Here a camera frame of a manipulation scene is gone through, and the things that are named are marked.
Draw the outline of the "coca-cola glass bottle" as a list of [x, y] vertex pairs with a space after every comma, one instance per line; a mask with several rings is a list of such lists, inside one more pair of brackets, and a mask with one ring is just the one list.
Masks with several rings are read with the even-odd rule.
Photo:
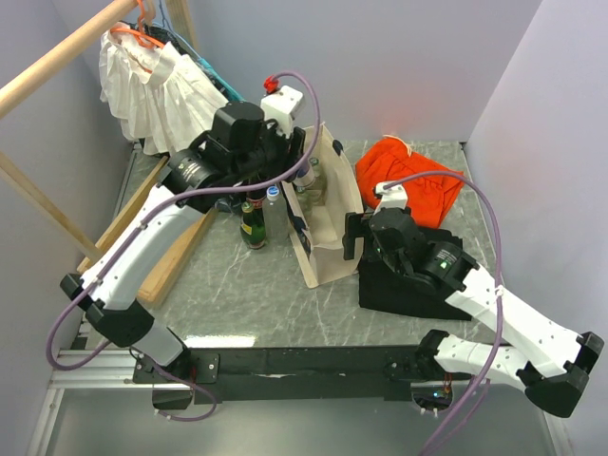
[[259, 212], [263, 208], [263, 203], [265, 201], [265, 197], [264, 196], [253, 196], [253, 197], [248, 197], [247, 200], [249, 202], [251, 202], [252, 205], [254, 206], [254, 209], [257, 212]]

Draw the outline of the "red bull can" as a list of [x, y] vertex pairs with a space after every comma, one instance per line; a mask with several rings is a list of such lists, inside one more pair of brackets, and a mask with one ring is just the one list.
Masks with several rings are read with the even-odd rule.
[[315, 182], [316, 175], [314, 173], [314, 166], [308, 161], [295, 173], [293, 184], [295, 187], [310, 189], [314, 186]]

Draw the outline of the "pocari sweat plastic bottle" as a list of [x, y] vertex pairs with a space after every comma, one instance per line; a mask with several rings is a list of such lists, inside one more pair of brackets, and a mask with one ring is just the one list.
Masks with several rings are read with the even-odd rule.
[[289, 237], [287, 204], [276, 185], [266, 190], [262, 205], [266, 237], [272, 242], [283, 242]]

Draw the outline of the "cream canvas tote bag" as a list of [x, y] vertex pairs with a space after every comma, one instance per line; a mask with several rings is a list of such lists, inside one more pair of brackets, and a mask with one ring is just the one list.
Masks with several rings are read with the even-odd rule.
[[322, 125], [313, 150], [328, 181], [327, 197], [322, 205], [302, 210], [294, 185], [281, 183], [290, 221], [290, 241], [310, 288], [353, 275], [363, 253], [363, 241], [358, 239], [353, 258], [344, 258], [342, 239], [346, 233], [346, 215], [362, 214], [364, 207], [352, 165], [336, 147], [330, 130]]

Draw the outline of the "green glass bottle gold cap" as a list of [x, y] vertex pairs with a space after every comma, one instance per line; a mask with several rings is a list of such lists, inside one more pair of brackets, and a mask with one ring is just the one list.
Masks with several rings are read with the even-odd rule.
[[261, 212], [249, 202], [241, 205], [240, 234], [251, 249], [257, 250], [265, 245], [266, 230]]

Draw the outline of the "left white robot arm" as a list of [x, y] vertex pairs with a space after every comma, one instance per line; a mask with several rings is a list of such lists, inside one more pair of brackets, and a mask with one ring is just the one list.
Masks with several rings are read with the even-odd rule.
[[138, 291], [177, 238], [217, 199], [264, 190], [296, 173], [305, 153], [305, 132], [294, 125], [302, 106], [281, 89], [259, 104], [230, 102], [217, 110], [211, 128], [171, 157], [105, 255], [83, 275], [66, 275], [61, 282], [99, 334], [150, 357], [167, 381], [180, 381], [189, 372], [187, 349], [138, 302]]

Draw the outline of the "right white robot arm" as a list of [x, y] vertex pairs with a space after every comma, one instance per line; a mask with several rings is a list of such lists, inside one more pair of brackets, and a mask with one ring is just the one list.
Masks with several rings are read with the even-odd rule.
[[475, 319], [499, 337], [474, 343], [443, 330], [425, 335], [415, 351], [424, 379], [442, 373], [482, 374], [520, 390], [539, 409], [570, 417], [604, 347], [593, 332], [553, 322], [503, 286], [448, 230], [420, 227], [409, 209], [348, 213], [344, 257], [359, 262], [360, 307], [436, 320]]

